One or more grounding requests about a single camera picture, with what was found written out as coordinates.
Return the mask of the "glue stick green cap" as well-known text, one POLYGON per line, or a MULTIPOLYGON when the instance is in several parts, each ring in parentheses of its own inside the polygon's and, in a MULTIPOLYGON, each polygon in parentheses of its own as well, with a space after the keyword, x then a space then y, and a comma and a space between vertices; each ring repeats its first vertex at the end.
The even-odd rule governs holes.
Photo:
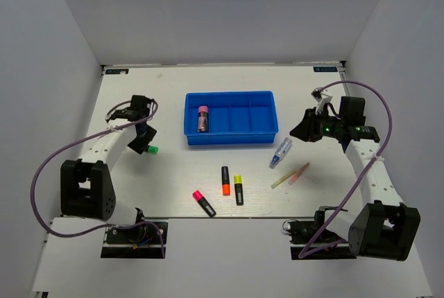
POLYGON ((144 151, 149 154, 156 155, 159 151, 159 148, 157 146, 147 146, 144 151))

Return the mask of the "thin orange highlighter pen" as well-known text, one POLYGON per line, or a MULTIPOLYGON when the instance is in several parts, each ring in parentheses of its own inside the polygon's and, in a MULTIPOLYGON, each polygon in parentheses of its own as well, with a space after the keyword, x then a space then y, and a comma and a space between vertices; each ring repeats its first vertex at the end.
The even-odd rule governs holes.
POLYGON ((292 185, 310 166, 310 163, 307 162, 303 167, 301 167, 288 181, 288 185, 292 185))

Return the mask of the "thin yellow highlighter pen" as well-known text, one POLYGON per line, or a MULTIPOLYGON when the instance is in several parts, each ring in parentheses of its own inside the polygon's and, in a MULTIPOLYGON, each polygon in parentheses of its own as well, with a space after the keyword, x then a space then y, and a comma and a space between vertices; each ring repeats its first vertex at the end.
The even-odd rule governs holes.
POLYGON ((286 173, 284 176, 282 176, 281 178, 279 178, 277 181, 273 182, 271 184, 271 189, 275 189, 277 186, 279 186, 281 183, 283 183, 284 181, 286 181, 287 179, 289 179, 292 175, 296 174, 296 172, 298 171, 298 169, 293 169, 290 172, 286 173))

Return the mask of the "glue stick pink cap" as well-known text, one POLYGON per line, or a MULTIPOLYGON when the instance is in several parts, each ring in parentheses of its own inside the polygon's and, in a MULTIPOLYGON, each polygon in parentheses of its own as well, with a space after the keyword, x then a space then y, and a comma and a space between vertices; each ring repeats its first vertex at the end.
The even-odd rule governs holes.
POLYGON ((209 108, 202 105, 198 108, 198 127, 197 132, 208 132, 209 108))

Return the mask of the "black highlighter pink cap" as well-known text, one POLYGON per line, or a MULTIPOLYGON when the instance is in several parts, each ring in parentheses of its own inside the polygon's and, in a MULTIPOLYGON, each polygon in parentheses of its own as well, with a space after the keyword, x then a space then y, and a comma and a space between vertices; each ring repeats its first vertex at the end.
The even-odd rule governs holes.
POLYGON ((209 217, 213 218, 216 215, 216 212, 212 205, 207 201, 207 199, 199 190, 194 191, 192 193, 192 196, 209 217))

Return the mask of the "black highlighter orange cap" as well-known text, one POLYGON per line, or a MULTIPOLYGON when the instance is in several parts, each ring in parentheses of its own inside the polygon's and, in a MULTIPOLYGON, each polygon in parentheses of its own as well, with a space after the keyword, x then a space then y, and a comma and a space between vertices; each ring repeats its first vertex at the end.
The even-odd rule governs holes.
POLYGON ((223 196, 229 196, 231 194, 231 188, 229 170, 227 166, 221 167, 221 183, 223 196))

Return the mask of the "black highlighter yellow cap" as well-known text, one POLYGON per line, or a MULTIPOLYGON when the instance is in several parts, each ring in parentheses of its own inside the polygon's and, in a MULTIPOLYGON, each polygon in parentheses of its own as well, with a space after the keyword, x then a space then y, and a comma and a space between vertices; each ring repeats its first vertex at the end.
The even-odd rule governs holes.
POLYGON ((234 176, 234 191, 237 206, 242 206, 244 204, 244 192, 242 178, 240 175, 234 176))

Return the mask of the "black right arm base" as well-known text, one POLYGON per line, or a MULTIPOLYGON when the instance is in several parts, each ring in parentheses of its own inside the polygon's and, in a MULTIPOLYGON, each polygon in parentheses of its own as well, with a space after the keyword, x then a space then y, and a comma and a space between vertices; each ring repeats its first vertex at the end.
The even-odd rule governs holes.
MULTIPOLYGON (((333 210, 335 210, 335 207, 320 207, 315 211, 313 218, 304 220, 288 219, 282 223, 282 231, 290 238, 290 252, 293 261, 300 261, 300 258, 298 257, 299 253, 301 253, 303 247, 325 222, 325 219, 327 218, 325 214, 326 211, 333 210)), ((311 248, 317 248, 322 245, 337 242, 340 239, 341 238, 337 234, 324 230, 315 240, 311 248)), ((350 252, 348 243, 344 241, 310 254, 303 260, 347 260, 356 258, 357 257, 350 252)))

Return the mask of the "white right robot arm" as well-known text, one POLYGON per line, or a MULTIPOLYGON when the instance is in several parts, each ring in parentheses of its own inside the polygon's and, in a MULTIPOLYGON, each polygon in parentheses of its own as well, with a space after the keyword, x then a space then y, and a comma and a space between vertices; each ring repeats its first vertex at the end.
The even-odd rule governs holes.
POLYGON ((289 229, 307 239, 299 254, 304 258, 322 248, 333 247, 333 237, 345 240, 354 256, 405 261, 413 245, 420 224, 416 208, 408 207, 396 192, 379 154, 380 138, 374 127, 365 124, 365 100, 359 97, 341 98, 335 112, 332 97, 324 91, 314 92, 317 106, 306 109, 302 121, 290 132, 301 141, 316 142, 323 137, 336 139, 357 177, 363 209, 352 215, 337 207, 321 207, 312 227, 301 222, 289 229))

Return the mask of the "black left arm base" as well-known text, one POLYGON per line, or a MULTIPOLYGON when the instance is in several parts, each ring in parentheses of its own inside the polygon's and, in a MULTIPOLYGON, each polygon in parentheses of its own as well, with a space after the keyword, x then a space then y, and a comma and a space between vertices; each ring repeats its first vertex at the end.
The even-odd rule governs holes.
POLYGON ((141 225, 138 228, 107 229, 101 248, 101 258, 125 259, 162 259, 162 252, 167 248, 169 223, 155 221, 162 237, 153 225, 141 225))

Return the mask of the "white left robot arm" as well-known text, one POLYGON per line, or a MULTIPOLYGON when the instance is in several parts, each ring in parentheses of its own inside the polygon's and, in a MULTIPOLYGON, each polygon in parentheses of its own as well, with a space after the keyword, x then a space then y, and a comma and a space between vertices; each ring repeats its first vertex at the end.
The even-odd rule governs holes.
POLYGON ((148 125, 158 108, 155 100, 134 95, 125 108, 108 112, 109 133, 77 160, 65 161, 60 169, 61 212, 64 216, 91 218, 123 226, 123 234, 132 242, 146 235, 142 211, 117 199, 111 171, 125 149, 141 155, 157 131, 148 125))

